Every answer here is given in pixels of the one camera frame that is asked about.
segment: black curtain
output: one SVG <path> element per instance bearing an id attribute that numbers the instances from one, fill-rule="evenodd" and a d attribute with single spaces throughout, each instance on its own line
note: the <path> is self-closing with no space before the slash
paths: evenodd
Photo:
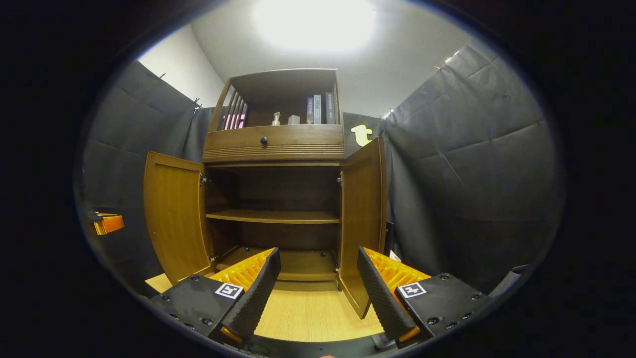
<path id="1" fill-rule="evenodd" d="M 382 122 L 404 263 L 488 293 L 542 259 L 565 173 L 547 113 L 510 64 L 473 40 Z"/>
<path id="2" fill-rule="evenodd" d="M 123 215 L 124 228 L 89 236 L 100 258 L 140 294 L 156 294 L 146 279 L 163 273 L 144 216 L 148 150 L 200 162 L 213 108 L 195 103 L 141 63 L 131 63 L 110 88 L 88 136 L 83 190 L 95 211 Z"/>

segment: wooden floor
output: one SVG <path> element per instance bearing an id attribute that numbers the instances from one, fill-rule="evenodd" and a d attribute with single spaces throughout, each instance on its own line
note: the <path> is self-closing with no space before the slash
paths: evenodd
<path id="1" fill-rule="evenodd" d="M 172 285 L 165 274 L 146 280 L 158 292 Z M 373 306 L 361 320 L 338 292 L 335 281 L 278 281 L 255 334 L 278 340 L 325 342 L 371 336 L 383 332 Z"/>

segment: white wall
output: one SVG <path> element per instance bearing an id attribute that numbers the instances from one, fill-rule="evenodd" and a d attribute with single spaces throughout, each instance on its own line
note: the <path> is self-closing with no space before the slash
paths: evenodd
<path id="1" fill-rule="evenodd" d="M 225 85 L 188 24 L 146 51 L 139 62 L 203 107 L 215 107 Z"/>

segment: black foam pad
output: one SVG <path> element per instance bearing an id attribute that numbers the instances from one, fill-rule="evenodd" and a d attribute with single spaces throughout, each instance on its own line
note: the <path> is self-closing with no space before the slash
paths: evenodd
<path id="1" fill-rule="evenodd" d="M 359 247 L 357 267 L 386 337 L 395 340 L 415 328 L 415 322 L 393 297 L 363 247 Z"/>
<path id="2" fill-rule="evenodd" d="M 223 325 L 244 340 L 249 339 L 261 320 L 279 273 L 280 253 L 278 248 L 274 248 L 252 286 L 223 319 Z"/>

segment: cabinet door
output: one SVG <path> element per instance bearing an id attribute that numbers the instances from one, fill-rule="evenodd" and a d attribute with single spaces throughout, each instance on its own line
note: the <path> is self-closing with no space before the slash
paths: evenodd
<path id="1" fill-rule="evenodd" d="M 146 157 L 144 211 L 148 234 L 174 285 L 209 272 L 212 255 L 204 213 L 203 164 L 154 152 Z"/>
<path id="2" fill-rule="evenodd" d="M 358 247 L 384 251 L 387 178 L 382 137 L 372 140 L 342 165 L 342 235 L 340 287 L 351 306 L 364 318 L 369 296 L 357 269 Z"/>

